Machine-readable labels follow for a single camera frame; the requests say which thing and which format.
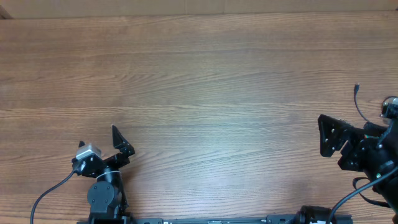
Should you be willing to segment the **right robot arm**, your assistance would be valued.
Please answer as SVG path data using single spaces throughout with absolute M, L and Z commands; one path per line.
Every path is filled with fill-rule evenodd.
M 333 208 L 303 206 L 293 223 L 347 223 L 349 220 L 335 215 L 348 200 L 372 188 L 382 195 L 383 202 L 364 198 L 370 204 L 391 208 L 397 212 L 397 120 L 388 127 L 366 123 L 359 129 L 321 114 L 318 117 L 320 154 L 331 157 L 340 151 L 338 165 L 342 170 L 363 172 L 369 183 L 343 197 Z

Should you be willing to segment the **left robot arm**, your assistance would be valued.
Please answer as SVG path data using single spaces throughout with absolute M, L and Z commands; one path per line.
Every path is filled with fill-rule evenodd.
M 76 175 L 96 179 L 89 188 L 87 201 L 90 204 L 88 223 L 135 223 L 124 190 L 120 168 L 130 163 L 135 154 L 134 147 L 112 125 L 113 147 L 119 152 L 106 159 L 92 144 L 79 143 L 79 149 L 72 159 L 72 169 Z

